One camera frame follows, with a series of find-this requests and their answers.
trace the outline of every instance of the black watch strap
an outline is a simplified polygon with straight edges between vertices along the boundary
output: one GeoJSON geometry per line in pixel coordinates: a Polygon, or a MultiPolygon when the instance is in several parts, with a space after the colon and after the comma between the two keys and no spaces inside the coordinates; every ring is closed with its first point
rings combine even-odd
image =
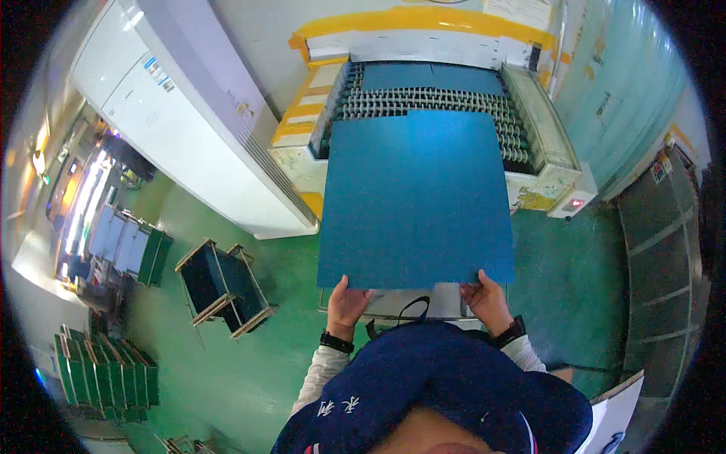
{"type": "Polygon", "coordinates": [[[509,328],[494,338],[494,346],[498,349],[504,348],[511,341],[518,339],[527,334],[524,329],[524,319],[521,315],[514,317],[514,321],[509,325],[509,328]]]}
{"type": "Polygon", "coordinates": [[[330,334],[330,332],[326,330],[323,330],[320,335],[320,345],[328,346],[331,349],[348,354],[353,353],[353,350],[356,347],[353,345],[353,342],[344,341],[343,339],[330,334]]]}

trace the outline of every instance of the green epoxy floor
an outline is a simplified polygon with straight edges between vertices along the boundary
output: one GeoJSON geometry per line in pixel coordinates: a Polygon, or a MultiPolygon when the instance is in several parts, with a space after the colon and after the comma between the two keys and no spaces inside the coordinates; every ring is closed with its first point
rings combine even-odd
{"type": "MultiPolygon", "coordinates": [[[[122,430],[138,453],[164,453],[162,438],[183,434],[226,440],[227,452],[267,453],[290,414],[325,315],[317,311],[318,236],[257,241],[161,173],[124,200],[137,216],[159,221],[174,238],[160,288],[139,287],[129,303],[127,332],[160,367],[161,406],[144,424],[122,430]],[[263,292],[280,310],[254,333],[229,339],[222,321],[197,332],[174,265],[203,238],[221,248],[240,243],[263,292]]],[[[516,279],[513,314],[522,314],[546,363],[614,367],[626,331],[626,267],[616,211],[589,208],[572,223],[520,211],[513,218],[516,279]]],[[[355,344],[367,337],[356,333],[355,344]]],[[[576,373],[592,397],[613,376],[576,373]]]]}

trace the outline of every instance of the white paper notice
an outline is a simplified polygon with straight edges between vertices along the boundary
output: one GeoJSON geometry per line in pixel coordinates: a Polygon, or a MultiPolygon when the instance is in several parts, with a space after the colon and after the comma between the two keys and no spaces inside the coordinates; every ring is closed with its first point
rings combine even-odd
{"type": "Polygon", "coordinates": [[[552,5],[547,0],[483,0],[483,12],[547,31],[552,5]]]}

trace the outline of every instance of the person's left hand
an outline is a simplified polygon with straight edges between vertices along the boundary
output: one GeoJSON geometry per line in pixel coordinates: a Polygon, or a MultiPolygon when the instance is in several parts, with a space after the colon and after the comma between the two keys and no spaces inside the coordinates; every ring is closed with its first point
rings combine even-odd
{"type": "Polygon", "coordinates": [[[327,327],[333,336],[344,341],[353,341],[356,322],[368,306],[373,290],[352,290],[348,288],[348,276],[343,275],[330,294],[327,302],[327,327]]]}

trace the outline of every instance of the hand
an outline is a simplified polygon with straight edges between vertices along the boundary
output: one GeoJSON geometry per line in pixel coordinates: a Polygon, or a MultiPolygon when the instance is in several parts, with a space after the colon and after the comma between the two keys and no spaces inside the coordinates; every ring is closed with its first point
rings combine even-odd
{"type": "Polygon", "coordinates": [[[353,341],[356,322],[363,315],[373,290],[351,290],[343,275],[327,302],[327,331],[344,341],[353,341]]]}
{"type": "Polygon", "coordinates": [[[514,321],[504,300],[502,288],[479,270],[478,284],[459,284],[461,296],[476,318],[493,337],[504,333],[514,321]]]}

